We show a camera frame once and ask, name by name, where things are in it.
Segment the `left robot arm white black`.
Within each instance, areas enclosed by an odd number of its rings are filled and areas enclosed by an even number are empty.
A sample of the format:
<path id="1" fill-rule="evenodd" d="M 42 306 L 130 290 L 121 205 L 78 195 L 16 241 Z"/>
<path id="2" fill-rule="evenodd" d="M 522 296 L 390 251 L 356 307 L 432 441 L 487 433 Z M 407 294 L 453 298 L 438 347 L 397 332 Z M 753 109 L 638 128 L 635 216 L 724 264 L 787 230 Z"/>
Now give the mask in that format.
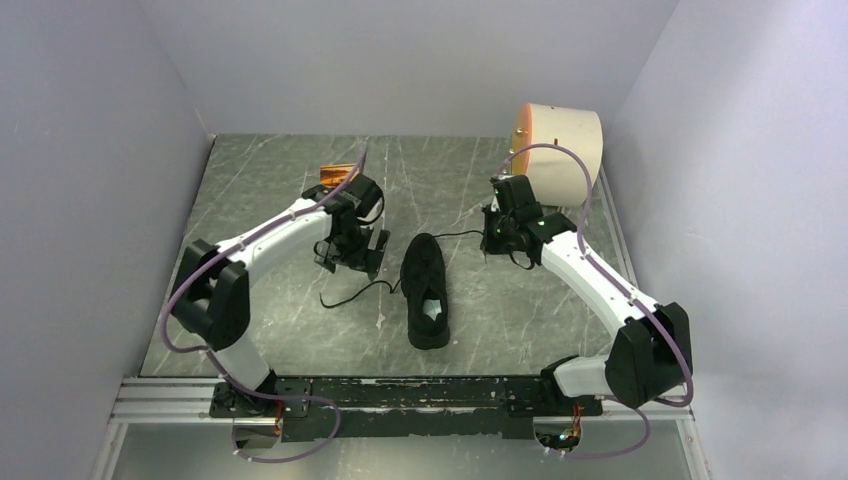
<path id="1" fill-rule="evenodd" d="M 241 383 L 225 393 L 217 412 L 266 416 L 282 404 L 278 377 L 247 333 L 252 286 L 306 247 L 329 272 L 342 266 L 375 279 L 390 238 L 373 225 L 384 205 L 378 184 L 358 174 L 345 186 L 304 191 L 289 209 L 239 236 L 217 244 L 196 240 L 185 248 L 169 314 Z"/>

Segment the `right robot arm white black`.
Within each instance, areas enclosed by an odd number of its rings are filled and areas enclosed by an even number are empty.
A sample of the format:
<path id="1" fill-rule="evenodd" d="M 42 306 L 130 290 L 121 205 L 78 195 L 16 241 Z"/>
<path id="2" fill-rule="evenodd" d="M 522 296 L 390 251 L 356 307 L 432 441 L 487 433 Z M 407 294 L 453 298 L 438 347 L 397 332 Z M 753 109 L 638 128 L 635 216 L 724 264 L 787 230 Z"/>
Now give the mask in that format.
<path id="1" fill-rule="evenodd" d="M 547 213 L 524 175 L 491 181 L 494 197 L 483 209 L 489 255 L 525 253 L 561 279 L 601 320 L 612 338 L 606 355 L 571 356 L 546 367 L 542 406 L 562 414 L 578 397 L 613 397 L 630 408 L 692 386 L 689 318 L 677 303 L 661 305 L 628 283 L 581 237 L 561 212 Z"/>

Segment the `orange book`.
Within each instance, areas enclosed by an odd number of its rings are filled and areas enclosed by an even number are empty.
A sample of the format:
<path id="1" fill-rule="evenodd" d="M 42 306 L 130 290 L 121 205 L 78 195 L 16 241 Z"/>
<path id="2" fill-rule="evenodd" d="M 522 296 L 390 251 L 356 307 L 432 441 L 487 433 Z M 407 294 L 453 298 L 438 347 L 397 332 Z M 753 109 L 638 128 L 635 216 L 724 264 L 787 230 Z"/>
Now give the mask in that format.
<path id="1" fill-rule="evenodd" d="M 326 188 L 334 189 L 344 182 L 350 183 L 359 173 L 360 168 L 353 163 L 323 165 L 319 169 L 319 182 Z"/>

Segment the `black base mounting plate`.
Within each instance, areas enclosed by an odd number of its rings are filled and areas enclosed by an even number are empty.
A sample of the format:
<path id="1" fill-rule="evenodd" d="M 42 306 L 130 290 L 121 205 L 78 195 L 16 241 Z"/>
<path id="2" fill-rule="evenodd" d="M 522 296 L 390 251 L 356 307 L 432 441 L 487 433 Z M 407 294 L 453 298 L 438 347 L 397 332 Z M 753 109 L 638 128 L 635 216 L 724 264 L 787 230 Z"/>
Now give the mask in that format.
<path id="1" fill-rule="evenodd" d="M 543 417 L 599 416 L 600 400 L 570 398 L 538 375 L 442 377 L 281 376 L 282 402 L 250 397 L 218 383 L 208 414 L 237 425 L 271 427 L 282 439 L 499 435 L 532 439 Z"/>

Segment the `black sneaker shoe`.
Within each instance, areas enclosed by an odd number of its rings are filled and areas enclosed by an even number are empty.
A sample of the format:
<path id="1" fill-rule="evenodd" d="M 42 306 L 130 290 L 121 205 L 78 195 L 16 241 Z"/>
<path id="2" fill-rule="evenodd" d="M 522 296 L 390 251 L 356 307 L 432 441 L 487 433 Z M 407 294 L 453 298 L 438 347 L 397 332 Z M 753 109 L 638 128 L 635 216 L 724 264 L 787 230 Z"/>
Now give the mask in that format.
<path id="1" fill-rule="evenodd" d="M 420 233 L 410 242 L 400 268 L 407 305 L 407 335 L 419 350 L 440 349 L 450 339 L 446 264 L 438 240 Z"/>

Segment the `aluminium frame rail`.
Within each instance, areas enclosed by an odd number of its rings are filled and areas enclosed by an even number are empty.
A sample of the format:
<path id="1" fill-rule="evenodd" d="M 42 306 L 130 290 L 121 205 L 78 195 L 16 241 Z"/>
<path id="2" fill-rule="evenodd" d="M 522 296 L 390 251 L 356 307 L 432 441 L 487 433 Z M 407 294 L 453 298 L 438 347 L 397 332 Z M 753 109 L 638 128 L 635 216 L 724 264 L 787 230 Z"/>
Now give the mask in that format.
<path id="1" fill-rule="evenodd" d="M 118 390 L 108 419 L 103 453 L 95 463 L 94 479 L 106 479 L 115 470 L 118 451 L 130 425 L 246 425 L 266 427 L 270 418 L 213 418 L 209 410 L 217 378 L 126 378 Z M 711 479 L 690 408 L 675 408 L 650 402 L 640 408 L 654 421 L 672 421 L 679 434 L 686 466 L 693 479 Z"/>

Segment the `cream cylinder orange lid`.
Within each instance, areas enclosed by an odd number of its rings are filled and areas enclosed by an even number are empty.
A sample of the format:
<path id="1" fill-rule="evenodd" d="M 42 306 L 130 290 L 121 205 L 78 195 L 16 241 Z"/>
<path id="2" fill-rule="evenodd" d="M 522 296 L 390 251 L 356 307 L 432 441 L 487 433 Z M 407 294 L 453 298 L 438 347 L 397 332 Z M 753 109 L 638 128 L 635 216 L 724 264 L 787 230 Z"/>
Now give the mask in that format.
<path id="1" fill-rule="evenodd" d="M 510 173 L 525 175 L 535 198 L 554 207 L 578 207 L 602 163 L 603 132 L 595 111 L 524 104 L 511 135 Z"/>

